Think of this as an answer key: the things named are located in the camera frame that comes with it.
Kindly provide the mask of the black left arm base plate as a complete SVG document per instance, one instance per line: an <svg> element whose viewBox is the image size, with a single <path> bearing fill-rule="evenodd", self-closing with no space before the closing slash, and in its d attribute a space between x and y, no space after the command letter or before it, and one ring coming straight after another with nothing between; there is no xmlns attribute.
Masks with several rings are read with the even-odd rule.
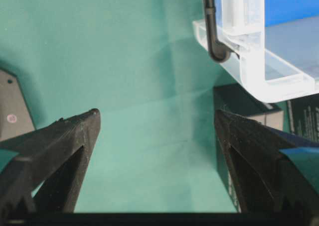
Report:
<svg viewBox="0 0 319 226"><path fill-rule="evenodd" d="M4 141L35 130L17 77L0 71L0 140Z"/></svg>

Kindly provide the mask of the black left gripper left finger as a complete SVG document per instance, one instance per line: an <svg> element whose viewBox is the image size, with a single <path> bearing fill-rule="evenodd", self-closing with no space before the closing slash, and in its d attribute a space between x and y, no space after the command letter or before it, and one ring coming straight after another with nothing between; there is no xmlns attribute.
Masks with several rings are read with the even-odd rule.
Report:
<svg viewBox="0 0 319 226"><path fill-rule="evenodd" d="M16 156L0 172L0 212L73 212L100 128L91 109L2 141Z"/></svg>

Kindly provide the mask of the teal taped left gripper right finger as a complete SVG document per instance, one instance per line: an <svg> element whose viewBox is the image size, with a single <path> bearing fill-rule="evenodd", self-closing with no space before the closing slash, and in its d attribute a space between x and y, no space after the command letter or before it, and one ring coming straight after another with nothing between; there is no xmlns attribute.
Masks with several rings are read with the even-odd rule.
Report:
<svg viewBox="0 0 319 226"><path fill-rule="evenodd" d="M319 212L315 187L284 154L308 140L224 110L214 126L240 212Z"/></svg>

